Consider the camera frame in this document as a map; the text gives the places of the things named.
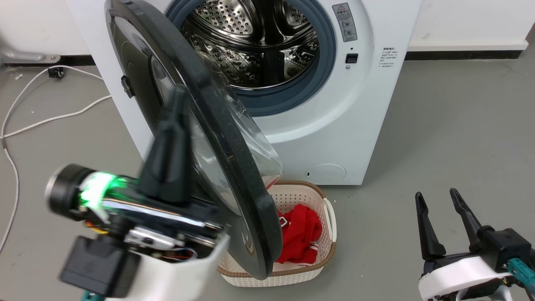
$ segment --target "red clothing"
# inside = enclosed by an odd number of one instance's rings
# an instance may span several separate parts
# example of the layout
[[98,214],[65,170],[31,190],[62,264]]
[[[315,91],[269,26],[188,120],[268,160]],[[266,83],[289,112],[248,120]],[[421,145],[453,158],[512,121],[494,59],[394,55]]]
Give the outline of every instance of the red clothing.
[[322,234],[322,223],[316,212],[298,204],[286,214],[279,212],[279,217],[284,217],[288,223],[282,227],[282,253],[277,262],[313,264],[318,253],[315,241]]

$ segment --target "concrete floor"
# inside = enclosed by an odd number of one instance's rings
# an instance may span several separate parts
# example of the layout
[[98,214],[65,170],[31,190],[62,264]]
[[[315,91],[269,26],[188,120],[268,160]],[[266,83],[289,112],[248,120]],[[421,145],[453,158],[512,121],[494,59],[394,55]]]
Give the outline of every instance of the concrete floor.
[[[528,40],[535,42],[534,33]],[[417,191],[426,197],[437,235],[450,253],[468,249],[450,187],[459,189],[482,223],[512,227],[535,242],[534,46],[513,61],[406,62],[364,184],[324,187],[336,200],[338,248],[322,273],[310,282],[261,289],[236,288],[217,276],[201,300],[419,300]],[[1,118],[40,70],[0,75]],[[24,76],[16,80],[18,74]],[[26,95],[7,132],[80,110],[107,91],[97,79],[70,71],[61,81],[42,76]],[[57,276],[74,237],[92,234],[49,213],[43,201],[47,180],[70,162],[136,175],[141,158],[110,100],[6,141],[21,190],[0,255],[0,299],[79,300],[81,291]],[[15,193],[3,155],[0,175],[3,233]],[[527,300],[520,289],[513,294]]]

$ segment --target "teal connector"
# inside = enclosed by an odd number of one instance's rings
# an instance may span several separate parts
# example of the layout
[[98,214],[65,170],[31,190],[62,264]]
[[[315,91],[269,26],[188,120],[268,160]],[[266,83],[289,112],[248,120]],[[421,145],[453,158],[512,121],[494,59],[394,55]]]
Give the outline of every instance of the teal connector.
[[106,298],[104,298],[101,295],[92,294],[89,291],[84,291],[81,301],[104,301],[104,299],[106,299]]
[[522,284],[535,295],[535,273],[518,258],[508,261],[507,270],[511,275],[522,282]]

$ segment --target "washing machine door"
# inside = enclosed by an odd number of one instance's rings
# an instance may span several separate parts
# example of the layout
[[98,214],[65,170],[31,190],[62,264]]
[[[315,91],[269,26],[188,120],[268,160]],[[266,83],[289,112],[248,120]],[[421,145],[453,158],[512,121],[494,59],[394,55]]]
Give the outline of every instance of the washing machine door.
[[125,76],[125,92],[155,129],[177,88],[193,103],[194,168],[230,227],[229,253],[257,279],[271,274],[282,250],[277,209],[267,188],[282,161],[230,89],[213,60],[196,53],[178,29],[145,1],[111,0],[106,17]]

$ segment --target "baseboard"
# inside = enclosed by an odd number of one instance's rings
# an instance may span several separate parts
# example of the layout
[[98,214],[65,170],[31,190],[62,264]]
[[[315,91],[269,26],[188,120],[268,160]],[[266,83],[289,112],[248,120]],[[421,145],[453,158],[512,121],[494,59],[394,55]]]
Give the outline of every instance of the baseboard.
[[50,67],[54,65],[66,66],[95,66],[95,61],[91,55],[62,55],[59,62],[55,64],[5,64],[7,67]]
[[409,51],[405,61],[443,61],[464,59],[517,59],[522,50]]
[[[411,45],[409,51],[405,55],[405,61],[440,61],[440,60],[459,60],[459,59],[517,59],[522,50],[526,49],[528,43],[518,44],[517,47],[512,47],[507,50],[493,49],[496,47],[462,47],[450,46],[446,47],[449,50],[444,50],[442,47],[425,47]],[[62,56],[56,64],[6,64],[8,67],[49,67],[52,65],[67,65],[67,66],[95,66],[95,61],[91,55],[67,55]]]

